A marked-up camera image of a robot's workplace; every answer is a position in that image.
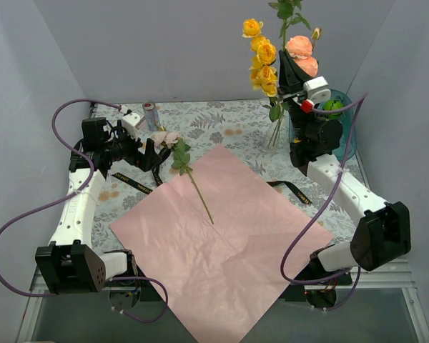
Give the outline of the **yellow flower stem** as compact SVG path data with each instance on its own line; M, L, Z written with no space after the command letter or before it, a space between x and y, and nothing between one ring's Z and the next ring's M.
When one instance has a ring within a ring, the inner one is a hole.
M269 100L265 108L268 118L274 122L279 115L285 116L282 97L278 94L278 70L274 66L277 58L276 46L262 34L263 22L246 19L242 24L242 37L250 40L251 58L250 84L261 91Z

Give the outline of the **black ribbon gold lettering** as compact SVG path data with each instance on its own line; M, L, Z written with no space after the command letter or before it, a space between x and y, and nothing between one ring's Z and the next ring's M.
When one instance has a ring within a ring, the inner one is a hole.
M154 178L154 183L156 184L156 186L160 186L161 184L163 184L162 179L160 178L159 172L160 172L160 166L161 164L167 160L167 158L170 156L171 152L167 147L164 147L160 150L160 152L158 153L159 157L161 158L161 162L158 163L157 165L155 165L152 169L152 176ZM140 191L141 193L144 194L150 194L152 192L152 189L150 189L149 187L146 187L143 184L140 184L139 182L127 177L126 175L123 175L119 172L112 174L112 177L114 177L115 179L118 179L121 182L124 182L125 184L131 186L132 188ZM280 185L285 185L296 197L297 199L306 205L311 204L312 202L310 201L310 199L304 195L303 191L301 191L297 186L295 186L292 182L288 182L288 181L269 181L267 182L271 187L278 187Z

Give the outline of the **light pink flower stem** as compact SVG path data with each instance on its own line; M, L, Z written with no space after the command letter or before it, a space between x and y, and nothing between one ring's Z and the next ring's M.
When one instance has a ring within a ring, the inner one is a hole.
M212 218L212 214L210 213L210 210L207 206L206 201L204 200L204 197L192 175L193 169L189 165L191 156L190 156L190 149L191 147L186 143L183 136L176 131L168 132L168 131L159 131L155 135L154 140L155 146L162 146L164 148L167 148L170 150L172 157L173 157L173 163L172 168L177 169L179 171L179 175L182 176L183 174L187 174L191 183L193 184L198 197L200 201L203 204L203 207L207 213L207 216L211 222L211 224L214 224L214 220Z

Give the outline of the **orange-pink flower stem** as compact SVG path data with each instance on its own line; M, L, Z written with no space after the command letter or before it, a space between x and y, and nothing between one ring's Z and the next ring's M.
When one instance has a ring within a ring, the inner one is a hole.
M297 35L289 38L287 40L285 48L282 50L286 50L287 53L289 54L290 64L293 58L306 59L308 57L314 57L313 51L315 48L315 44L320 39L321 36L322 36L322 29L316 26L312 30L311 36ZM278 94L279 94L279 71L278 71ZM280 95L280 96L282 97L283 105L286 113L288 111L288 106L287 106L285 97L286 96L297 96L298 98L301 96L304 97L303 87L301 89L294 89L292 87L289 94L286 94L284 96Z

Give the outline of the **clear glass vase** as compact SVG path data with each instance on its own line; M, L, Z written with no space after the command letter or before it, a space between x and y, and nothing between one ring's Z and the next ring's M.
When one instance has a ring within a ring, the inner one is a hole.
M282 132L282 123L284 115L279 115L279 118L270 122L262 139L262 147L268 151L277 151L280 148L280 136Z

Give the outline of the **pink and purple wrapping paper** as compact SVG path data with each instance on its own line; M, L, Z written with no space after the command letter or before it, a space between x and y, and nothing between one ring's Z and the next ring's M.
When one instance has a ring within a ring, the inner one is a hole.
M239 342L332 235L232 152L216 146L191 175L157 187L111 225L162 283L198 342Z

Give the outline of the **pale pink flower stem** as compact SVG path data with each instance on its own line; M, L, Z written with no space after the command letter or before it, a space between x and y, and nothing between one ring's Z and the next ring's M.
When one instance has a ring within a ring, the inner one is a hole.
M302 15L301 0L277 0L267 4L276 11L277 17L282 21L279 38L283 49L287 43L287 30L291 26L304 24L308 30L311 30L309 21Z

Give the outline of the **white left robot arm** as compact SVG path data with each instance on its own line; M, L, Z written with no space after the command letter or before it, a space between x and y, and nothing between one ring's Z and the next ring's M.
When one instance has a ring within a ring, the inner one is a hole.
M69 195L49 244L36 250L35 260L52 294L99 292L115 278L129 286L137 280L134 255L126 249L96 254L92 227L97 200L113 163L125 161L148 172L161 162L152 140L140 151L143 117L131 113L116 126L104 117L85 119L83 137L74 145L69 163Z

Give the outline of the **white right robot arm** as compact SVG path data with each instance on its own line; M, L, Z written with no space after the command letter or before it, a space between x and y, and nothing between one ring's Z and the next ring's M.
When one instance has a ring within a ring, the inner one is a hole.
M321 209L287 248L285 262L330 202L335 202L356 226L348 242L323 247L310 255L310 278L298 280L285 276L291 284L325 284L353 267L371 272L411 250L410 212L402 202L390 203L371 192L345 170L346 161L338 161L333 151L340 145L342 124L330 119L333 113L320 108L330 99L324 77L312 77L297 65L286 50L279 52L278 94L290 115L292 165L318 183L329 195Z

